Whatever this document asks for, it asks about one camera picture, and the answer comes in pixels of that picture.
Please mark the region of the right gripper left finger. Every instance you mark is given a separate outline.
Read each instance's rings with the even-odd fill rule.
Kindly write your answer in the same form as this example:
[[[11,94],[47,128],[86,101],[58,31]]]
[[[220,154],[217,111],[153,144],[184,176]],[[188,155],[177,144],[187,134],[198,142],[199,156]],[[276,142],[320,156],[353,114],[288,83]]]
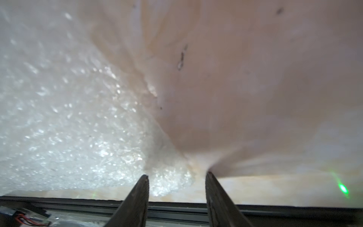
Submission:
[[[142,175],[105,227],[145,227],[149,200],[149,179]]]

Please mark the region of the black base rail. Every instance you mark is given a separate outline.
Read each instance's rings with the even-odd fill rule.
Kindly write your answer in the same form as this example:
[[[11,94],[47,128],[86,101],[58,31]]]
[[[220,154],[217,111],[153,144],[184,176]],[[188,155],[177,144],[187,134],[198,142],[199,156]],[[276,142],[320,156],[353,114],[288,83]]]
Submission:
[[[113,200],[1,197],[2,206],[30,208],[38,214],[55,211],[109,218],[121,204]],[[361,227],[363,210],[289,206],[238,205],[255,227]],[[175,226],[207,226],[207,206],[203,203],[150,202],[147,221]]]

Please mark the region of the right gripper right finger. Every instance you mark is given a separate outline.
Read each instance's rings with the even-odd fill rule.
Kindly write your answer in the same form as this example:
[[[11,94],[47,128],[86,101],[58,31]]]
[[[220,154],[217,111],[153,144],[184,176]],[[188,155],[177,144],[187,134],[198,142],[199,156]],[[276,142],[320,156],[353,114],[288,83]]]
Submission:
[[[211,227],[252,227],[212,172],[207,172],[205,190]]]

